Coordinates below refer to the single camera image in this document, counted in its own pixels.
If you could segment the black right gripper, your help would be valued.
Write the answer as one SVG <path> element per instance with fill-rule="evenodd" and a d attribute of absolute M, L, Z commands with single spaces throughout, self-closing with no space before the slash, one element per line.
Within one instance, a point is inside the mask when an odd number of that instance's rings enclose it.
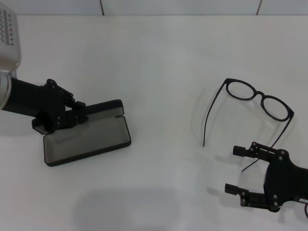
<path fill-rule="evenodd" d="M 225 184 L 225 193 L 239 195 L 242 207 L 269 207 L 269 211 L 278 212 L 289 201 L 308 207 L 308 169 L 295 165 L 286 150 L 252 142 L 248 149 L 234 146 L 232 154 L 269 162 L 264 180 L 265 194 Z"/>

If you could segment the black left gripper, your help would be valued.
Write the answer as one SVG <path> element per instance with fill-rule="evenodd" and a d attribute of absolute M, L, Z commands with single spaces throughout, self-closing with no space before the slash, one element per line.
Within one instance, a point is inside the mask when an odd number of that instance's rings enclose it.
<path fill-rule="evenodd" d="M 12 79 L 11 83 L 4 110 L 33 117 L 32 128 L 39 133 L 54 133 L 88 121 L 88 116 L 79 111 L 86 104 L 76 101 L 72 93 L 54 80 L 48 79 L 43 86 L 18 79 Z"/>

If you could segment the black round-rimmed glasses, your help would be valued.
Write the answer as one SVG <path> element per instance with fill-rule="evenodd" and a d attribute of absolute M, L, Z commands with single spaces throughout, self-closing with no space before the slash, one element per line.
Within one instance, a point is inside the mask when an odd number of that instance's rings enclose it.
<path fill-rule="evenodd" d="M 262 110 L 273 120 L 281 123 L 286 122 L 279 136 L 271 145 L 273 148 L 289 127 L 289 124 L 291 123 L 295 114 L 294 111 L 281 99 L 272 95 L 267 95 L 262 91 L 256 90 L 256 88 L 251 84 L 234 78 L 226 78 L 211 100 L 204 122 L 203 146 L 206 144 L 206 128 L 210 112 L 214 106 L 214 103 L 216 102 L 217 97 L 223 89 L 225 89 L 228 95 L 232 98 L 243 102 L 252 101 L 255 97 L 260 96 L 260 106 Z"/>

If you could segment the black glasses case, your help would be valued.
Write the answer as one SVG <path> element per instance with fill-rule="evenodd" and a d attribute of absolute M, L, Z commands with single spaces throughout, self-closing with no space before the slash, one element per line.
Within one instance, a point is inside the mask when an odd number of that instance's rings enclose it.
<path fill-rule="evenodd" d="M 131 145 L 120 99 L 89 105 L 86 115 L 87 122 L 51 134 L 36 119 L 32 120 L 33 129 L 44 136 L 46 165 L 58 166 Z"/>

